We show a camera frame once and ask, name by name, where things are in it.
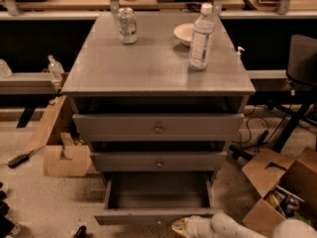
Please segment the white padded gripper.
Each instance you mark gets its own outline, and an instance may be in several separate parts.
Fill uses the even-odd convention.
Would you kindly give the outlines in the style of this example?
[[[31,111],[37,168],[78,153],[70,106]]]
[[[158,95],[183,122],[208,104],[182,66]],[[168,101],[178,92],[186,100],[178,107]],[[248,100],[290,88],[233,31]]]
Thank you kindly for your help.
[[[175,220],[171,228],[183,238],[213,238],[215,234],[211,220],[196,215]]]

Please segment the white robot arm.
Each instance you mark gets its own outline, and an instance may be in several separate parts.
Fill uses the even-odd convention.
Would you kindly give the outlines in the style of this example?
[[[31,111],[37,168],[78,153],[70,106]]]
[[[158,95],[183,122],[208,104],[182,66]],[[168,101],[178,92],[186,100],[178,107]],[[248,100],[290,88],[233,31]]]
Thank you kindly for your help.
[[[171,229],[183,238],[317,238],[317,231],[300,220],[283,220],[270,236],[265,236],[223,212],[211,217],[181,217],[171,224]]]

